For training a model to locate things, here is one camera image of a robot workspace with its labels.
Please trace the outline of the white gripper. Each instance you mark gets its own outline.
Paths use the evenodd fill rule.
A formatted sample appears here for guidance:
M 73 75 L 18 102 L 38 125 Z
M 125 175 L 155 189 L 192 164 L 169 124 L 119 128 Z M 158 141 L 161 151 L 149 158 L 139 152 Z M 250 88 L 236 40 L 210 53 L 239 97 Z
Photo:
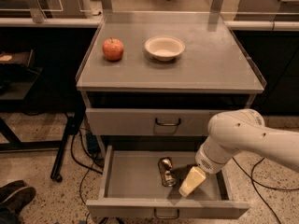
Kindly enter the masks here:
M 199 166 L 191 168 L 178 192 L 183 197 L 189 196 L 206 180 L 206 173 L 216 174 L 232 157 L 233 151 L 231 149 L 222 147 L 213 140 L 206 140 L 195 155 L 195 160 Z

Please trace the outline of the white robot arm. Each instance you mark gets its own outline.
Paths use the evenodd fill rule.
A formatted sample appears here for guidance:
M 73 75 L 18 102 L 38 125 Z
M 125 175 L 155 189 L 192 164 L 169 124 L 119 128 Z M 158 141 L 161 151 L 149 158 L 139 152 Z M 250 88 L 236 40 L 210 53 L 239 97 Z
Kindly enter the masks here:
M 196 152 L 196 165 L 178 190 L 183 197 L 200 186 L 207 174 L 218 173 L 242 151 L 299 171 L 299 133 L 266 127 L 263 117 L 253 109 L 218 113 L 208 122 L 207 132 L 207 139 Z

